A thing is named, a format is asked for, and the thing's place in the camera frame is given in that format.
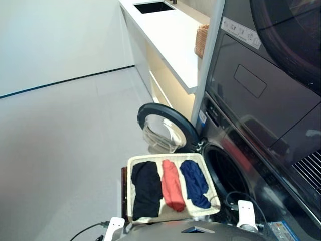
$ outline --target dryer door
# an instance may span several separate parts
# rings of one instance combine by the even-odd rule
[[[288,75],[321,95],[320,0],[251,0],[264,47]]]
[[[163,104],[148,103],[140,107],[138,123],[149,152],[188,153],[198,149],[199,135],[193,125],[176,110]]]

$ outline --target label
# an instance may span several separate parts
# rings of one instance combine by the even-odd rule
[[[269,226],[279,241],[300,241],[285,221],[270,222]]]
[[[206,115],[202,112],[202,110],[200,110],[200,112],[199,112],[199,119],[200,119],[200,121],[201,121],[201,123],[202,123],[202,126],[204,126],[207,117],[206,117]]]
[[[257,32],[227,17],[223,17],[221,29],[242,40],[248,45],[251,45],[253,48],[259,49],[261,46],[261,40],[257,35]]]

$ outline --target kitchen sink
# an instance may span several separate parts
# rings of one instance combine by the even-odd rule
[[[142,14],[173,10],[171,6],[167,5],[164,2],[154,2],[154,3],[134,4],[134,5]]]

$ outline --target laundry basket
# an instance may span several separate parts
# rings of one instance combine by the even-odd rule
[[[131,181],[131,173],[133,166],[137,163],[152,161],[157,165],[157,171],[162,179],[163,176],[163,168],[162,161],[165,159],[169,159],[172,161],[179,173],[179,180],[182,189],[182,196],[185,202],[185,209],[182,212],[176,212],[165,204],[164,198],[160,200],[160,208],[158,217],[141,217],[140,219],[133,221],[132,220],[132,212],[135,200],[135,186]],[[211,203],[211,207],[207,209],[196,207],[192,204],[191,200],[187,199],[187,191],[185,179],[182,173],[180,172],[180,166],[185,160],[193,160],[198,163],[201,171],[204,174],[206,182],[209,186],[208,192],[204,195]],[[192,218],[197,216],[211,215],[218,213],[220,211],[220,200],[217,196],[213,181],[211,179],[210,173],[206,167],[203,156],[198,153],[184,153],[184,154],[157,154],[157,155],[146,155],[146,156],[137,156],[132,157],[128,160],[127,164],[127,215],[128,220],[133,224],[141,224],[141,223],[151,223],[151,222],[163,222],[163,221],[171,221],[171,220],[181,220],[186,218]]]

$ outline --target wicker container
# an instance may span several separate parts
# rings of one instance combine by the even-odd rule
[[[197,29],[197,33],[196,33],[196,42],[195,42],[194,51],[201,59],[203,58],[203,54],[204,54],[208,29],[209,29],[208,24],[201,25]]]
[[[179,173],[179,180],[182,189],[182,196],[185,202],[185,209],[182,212],[176,212],[170,207],[168,207],[165,203],[164,198],[160,200],[160,208],[158,217],[141,217],[140,219],[133,221],[132,220],[132,212],[133,206],[135,201],[135,186],[131,181],[131,173],[133,166],[140,162],[152,161],[155,162],[157,165],[157,171],[162,179],[163,176],[163,168],[162,168],[162,161],[164,159],[169,159],[172,161]],[[186,191],[186,184],[185,178],[180,172],[180,166],[184,160],[193,160],[197,164],[199,164],[200,169],[202,170],[205,180],[209,186],[209,190],[204,195],[211,203],[211,207],[207,209],[203,209],[200,207],[196,207],[192,204],[190,199],[187,199],[187,191]],[[153,223],[153,222],[165,222],[165,221],[172,221],[172,220],[181,220],[205,215],[211,215],[218,213],[220,211],[220,200],[217,196],[211,175],[206,167],[205,161],[203,156],[198,153],[183,153],[183,154],[157,154],[157,155],[146,155],[146,156],[137,156],[132,157],[128,160],[127,164],[127,215],[128,220],[133,224],[142,224],[142,223]]]

